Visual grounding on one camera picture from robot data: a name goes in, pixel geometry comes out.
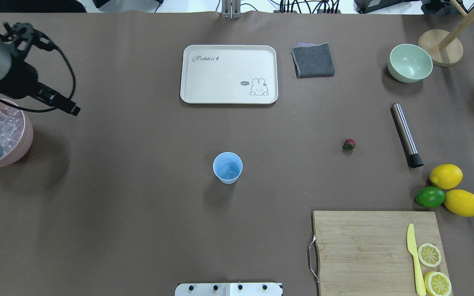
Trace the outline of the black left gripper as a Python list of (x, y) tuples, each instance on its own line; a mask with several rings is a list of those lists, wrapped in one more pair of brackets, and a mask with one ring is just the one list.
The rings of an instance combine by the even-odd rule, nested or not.
[(71, 99), (42, 84), (36, 69), (26, 62), (12, 62), (3, 82), (2, 93), (12, 99), (30, 96), (72, 116), (78, 116), (81, 110)]

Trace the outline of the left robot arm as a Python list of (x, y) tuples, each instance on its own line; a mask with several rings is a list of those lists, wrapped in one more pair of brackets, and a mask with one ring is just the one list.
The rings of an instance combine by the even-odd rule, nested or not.
[(32, 46), (58, 51), (68, 62), (58, 45), (28, 23), (6, 30), (0, 34), (0, 167), (15, 163), (31, 147), (34, 131), (26, 112), (59, 109), (77, 116), (80, 111), (72, 95), (63, 96), (41, 83), (36, 69), (25, 62)]

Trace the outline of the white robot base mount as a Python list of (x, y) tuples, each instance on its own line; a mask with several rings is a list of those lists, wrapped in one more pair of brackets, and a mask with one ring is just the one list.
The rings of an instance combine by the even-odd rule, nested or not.
[(175, 296), (282, 296), (283, 286), (276, 282), (182, 283)]

